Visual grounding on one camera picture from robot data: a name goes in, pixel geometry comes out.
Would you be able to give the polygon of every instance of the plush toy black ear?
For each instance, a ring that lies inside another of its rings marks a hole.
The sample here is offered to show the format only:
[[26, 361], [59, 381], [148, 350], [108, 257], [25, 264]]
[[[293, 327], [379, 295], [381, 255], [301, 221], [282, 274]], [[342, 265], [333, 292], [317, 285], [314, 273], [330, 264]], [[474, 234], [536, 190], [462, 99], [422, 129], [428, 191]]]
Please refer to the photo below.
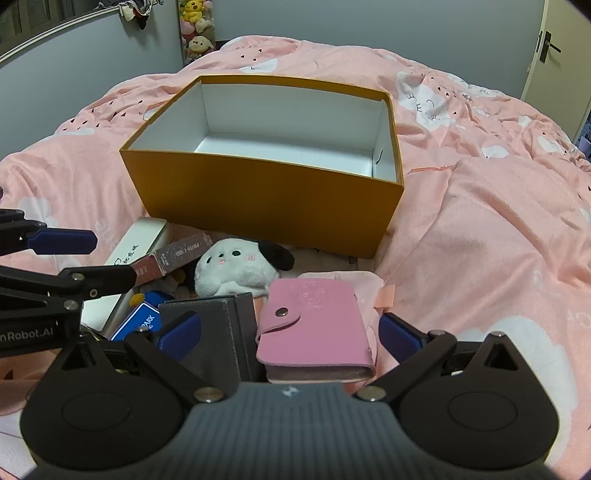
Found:
[[259, 241], [258, 246], [262, 256], [277, 270], [288, 271], [294, 268], [296, 259], [287, 248], [267, 240]]

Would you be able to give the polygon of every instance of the brown box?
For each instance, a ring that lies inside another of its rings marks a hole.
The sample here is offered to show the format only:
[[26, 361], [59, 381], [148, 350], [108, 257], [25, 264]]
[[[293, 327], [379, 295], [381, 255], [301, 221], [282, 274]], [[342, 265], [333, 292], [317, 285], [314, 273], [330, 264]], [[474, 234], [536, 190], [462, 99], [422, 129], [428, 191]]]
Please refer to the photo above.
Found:
[[135, 286], [161, 278], [201, 257], [213, 245], [208, 232], [199, 232], [144, 255], [131, 264], [137, 275]]
[[372, 258], [404, 189], [386, 92], [200, 76], [121, 148], [151, 216]]

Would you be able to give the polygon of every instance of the bed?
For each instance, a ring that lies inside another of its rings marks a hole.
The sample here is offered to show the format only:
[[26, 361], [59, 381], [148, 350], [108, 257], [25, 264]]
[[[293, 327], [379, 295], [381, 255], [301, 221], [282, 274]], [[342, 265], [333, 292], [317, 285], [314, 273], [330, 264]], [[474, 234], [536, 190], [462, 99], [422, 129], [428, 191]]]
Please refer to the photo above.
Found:
[[[559, 413], [547, 463], [568, 480], [587, 472], [591, 164], [531, 106], [395, 53], [240, 37], [176, 74], [116, 85], [54, 135], [0, 162], [1, 208], [20, 208], [50, 226], [92, 229], [98, 248], [86, 257], [25, 251], [1, 263], [45, 273], [103, 264], [132, 222], [146, 215], [119, 148], [208, 72], [286, 74], [389, 92], [405, 193], [373, 269], [396, 285], [394, 311], [421, 330], [445, 328], [464, 340], [507, 332]], [[2, 480], [22, 478], [33, 467], [18, 419], [52, 358], [42, 352], [0, 360]], [[378, 372], [394, 365], [378, 352]]]

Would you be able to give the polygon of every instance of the pink card holder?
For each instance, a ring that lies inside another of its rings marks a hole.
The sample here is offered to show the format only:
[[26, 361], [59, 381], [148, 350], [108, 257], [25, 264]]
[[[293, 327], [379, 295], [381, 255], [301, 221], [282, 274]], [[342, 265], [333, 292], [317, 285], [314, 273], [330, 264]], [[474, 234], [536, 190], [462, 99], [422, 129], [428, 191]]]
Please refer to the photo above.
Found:
[[275, 280], [256, 336], [256, 357], [270, 382], [357, 382], [374, 375], [363, 319], [347, 281]]

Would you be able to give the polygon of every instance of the white plush toy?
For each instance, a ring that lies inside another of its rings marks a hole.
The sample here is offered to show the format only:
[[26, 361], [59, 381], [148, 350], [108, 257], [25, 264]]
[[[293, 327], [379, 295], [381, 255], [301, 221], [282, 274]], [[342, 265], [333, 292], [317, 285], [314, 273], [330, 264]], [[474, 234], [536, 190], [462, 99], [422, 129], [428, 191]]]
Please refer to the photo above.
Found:
[[271, 282], [279, 278], [278, 270], [291, 270], [291, 252], [273, 242], [250, 242], [226, 238], [203, 254], [195, 268], [195, 292], [199, 297], [268, 293]]

